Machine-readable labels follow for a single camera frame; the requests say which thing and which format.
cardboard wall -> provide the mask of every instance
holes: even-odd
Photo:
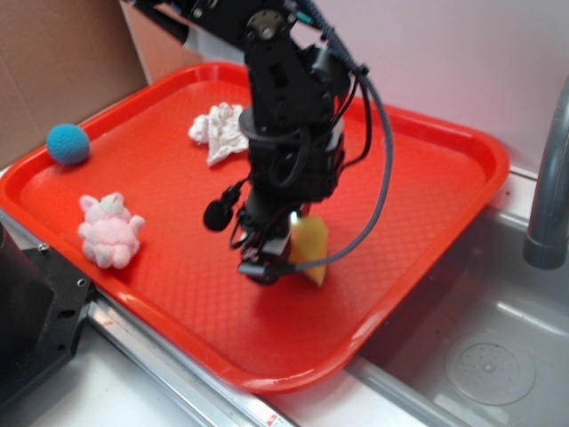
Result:
[[[134,7],[121,2],[126,22],[149,84],[174,70],[202,62],[198,52],[181,47],[180,42],[151,22]]]
[[[0,9],[0,168],[146,84],[118,0]]]

sponge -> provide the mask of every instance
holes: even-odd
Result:
[[[76,165],[91,154],[89,137],[79,126],[56,125],[47,134],[47,152],[63,165]]]
[[[291,255],[289,262],[300,264],[325,258],[328,253],[328,228],[319,216],[306,216],[291,224]],[[322,286],[326,266],[304,270],[304,274]]]

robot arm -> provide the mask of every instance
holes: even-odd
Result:
[[[188,38],[191,29],[186,24],[155,9],[164,2],[131,3],[182,43]],[[354,63],[330,28],[324,28],[325,22],[308,0],[174,0],[169,5],[183,19],[244,52],[252,105],[239,123],[249,138],[251,172],[208,206],[204,223],[210,230],[224,230],[241,187],[249,181],[251,192],[236,215],[231,246],[241,250],[241,272],[261,284],[274,283],[281,274],[297,270],[286,263],[290,214],[330,197],[346,166],[341,115],[358,85],[369,123],[366,149],[357,161],[369,150],[371,107],[367,94],[371,83],[365,76],[367,70]],[[322,30],[328,45],[301,49],[291,38],[291,29],[299,20]],[[382,114],[379,98],[373,98]],[[389,128],[384,112],[381,118]],[[390,140],[390,129],[386,137]],[[390,166],[386,170],[385,189]],[[239,228],[243,237],[236,241]]]

crumpled towel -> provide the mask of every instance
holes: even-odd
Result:
[[[198,144],[209,144],[209,166],[249,147],[249,140],[239,130],[238,119],[242,112],[242,106],[222,102],[219,106],[213,106],[210,114],[194,120],[188,134]]]

yellow sponge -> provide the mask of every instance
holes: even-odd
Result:
[[[291,224],[291,264],[300,264],[326,257],[328,252],[328,229],[319,216],[300,218]],[[321,286],[326,275],[326,266],[322,265],[304,270],[311,280]]]

